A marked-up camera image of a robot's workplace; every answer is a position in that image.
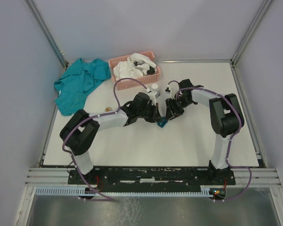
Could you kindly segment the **teal pill box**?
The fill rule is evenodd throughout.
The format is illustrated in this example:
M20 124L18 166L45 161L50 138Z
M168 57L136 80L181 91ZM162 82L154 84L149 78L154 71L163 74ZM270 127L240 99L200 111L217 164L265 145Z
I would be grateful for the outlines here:
M160 128L163 128L168 123L168 119L166 117L162 117L161 121L157 122L157 125Z

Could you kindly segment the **clear vitamin pill bottle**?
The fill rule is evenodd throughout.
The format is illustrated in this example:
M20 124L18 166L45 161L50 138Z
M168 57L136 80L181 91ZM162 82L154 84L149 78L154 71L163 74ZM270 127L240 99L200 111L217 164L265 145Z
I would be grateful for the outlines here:
M110 111L112 111L112 108L111 108L111 107L107 107L107 108L105 109L105 111L106 111L106 112L110 112Z

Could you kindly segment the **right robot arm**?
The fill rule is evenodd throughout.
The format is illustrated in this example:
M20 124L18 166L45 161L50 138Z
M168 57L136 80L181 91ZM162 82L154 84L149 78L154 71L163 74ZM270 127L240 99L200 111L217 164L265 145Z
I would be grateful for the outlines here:
M210 123L216 134L214 153L208 164L207 179L212 184L218 184L229 174L232 166L229 164L229 152L233 137L244 126L244 117L238 98L235 94L225 96L204 88L194 86L189 79L170 81L166 86L165 121L175 119L184 113L191 104L202 104L209 108Z

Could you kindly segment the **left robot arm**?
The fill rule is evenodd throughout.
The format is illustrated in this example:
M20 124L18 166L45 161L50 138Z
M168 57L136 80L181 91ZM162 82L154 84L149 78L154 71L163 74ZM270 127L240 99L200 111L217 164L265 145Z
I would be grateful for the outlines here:
M146 122L162 121L158 110L158 91L147 94L139 92L132 101L128 101L115 111L90 116L85 110L78 110L61 130L59 136L63 146L68 147L75 166L80 170L78 177L86 184L95 178L94 165L89 155L95 136L98 132L114 127L124 127L135 123L139 118Z

